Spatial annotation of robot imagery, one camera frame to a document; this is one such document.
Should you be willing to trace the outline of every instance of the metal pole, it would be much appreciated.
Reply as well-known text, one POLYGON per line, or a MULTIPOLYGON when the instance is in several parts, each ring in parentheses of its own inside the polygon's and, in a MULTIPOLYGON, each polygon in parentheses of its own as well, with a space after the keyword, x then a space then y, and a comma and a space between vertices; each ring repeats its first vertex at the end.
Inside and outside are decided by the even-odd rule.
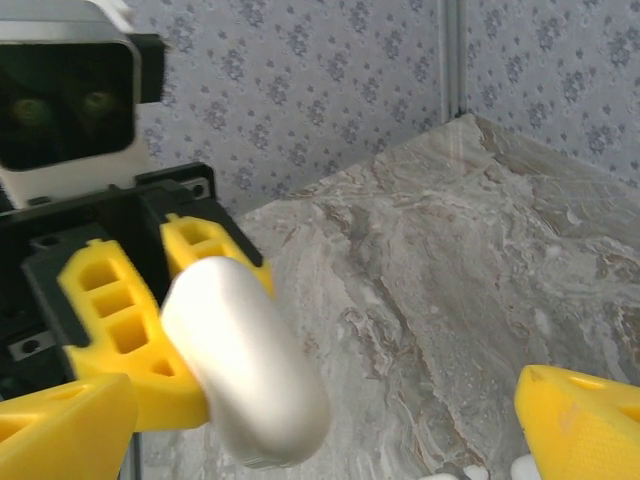
POLYGON ((142 480, 142 436, 139 433, 131 437, 118 480, 142 480))

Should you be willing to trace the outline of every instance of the white camera housing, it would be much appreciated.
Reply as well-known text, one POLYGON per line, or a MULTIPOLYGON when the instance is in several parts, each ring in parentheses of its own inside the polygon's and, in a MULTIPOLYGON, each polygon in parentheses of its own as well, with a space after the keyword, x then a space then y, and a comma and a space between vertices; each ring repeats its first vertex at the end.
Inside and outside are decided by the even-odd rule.
POLYGON ((134 177, 153 169, 146 144, 135 121, 140 96, 140 58, 126 33, 132 33, 131 10, 120 0, 2 0, 0 51, 16 45, 120 44, 133 59, 133 141, 120 151, 104 155, 16 170, 2 162, 0 182, 15 208, 46 199, 48 202, 105 190, 111 185, 134 186, 134 177))

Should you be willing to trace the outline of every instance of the gray marble countertop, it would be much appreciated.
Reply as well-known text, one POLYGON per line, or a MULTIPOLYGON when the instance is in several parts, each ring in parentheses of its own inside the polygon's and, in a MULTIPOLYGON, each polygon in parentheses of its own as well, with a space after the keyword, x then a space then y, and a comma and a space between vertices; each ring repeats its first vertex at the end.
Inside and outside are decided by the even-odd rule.
POLYGON ((246 215, 334 409, 303 465, 206 426, 144 437, 148 479, 509 478, 520 370, 640 384, 640 198, 472 116, 246 215))

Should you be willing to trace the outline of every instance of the camera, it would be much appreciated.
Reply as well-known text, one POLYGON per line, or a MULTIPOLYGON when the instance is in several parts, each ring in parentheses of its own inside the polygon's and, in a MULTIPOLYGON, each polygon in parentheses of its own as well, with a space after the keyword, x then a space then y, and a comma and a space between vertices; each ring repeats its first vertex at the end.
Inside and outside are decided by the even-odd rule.
POLYGON ((152 170, 136 107, 161 99, 165 46, 119 26, 86 0, 0 4, 0 181, 15 208, 152 170))

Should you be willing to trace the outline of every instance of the floral wallpaper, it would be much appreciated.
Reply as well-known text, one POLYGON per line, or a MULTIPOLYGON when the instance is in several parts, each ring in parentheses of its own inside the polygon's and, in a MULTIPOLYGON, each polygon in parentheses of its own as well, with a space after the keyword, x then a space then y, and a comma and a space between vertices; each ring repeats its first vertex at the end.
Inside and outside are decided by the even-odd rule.
POLYGON ((467 2, 470 109, 640 184, 640 1, 467 2))
POLYGON ((127 3, 171 48, 151 154, 212 165, 235 213, 441 121, 437 0, 127 3))

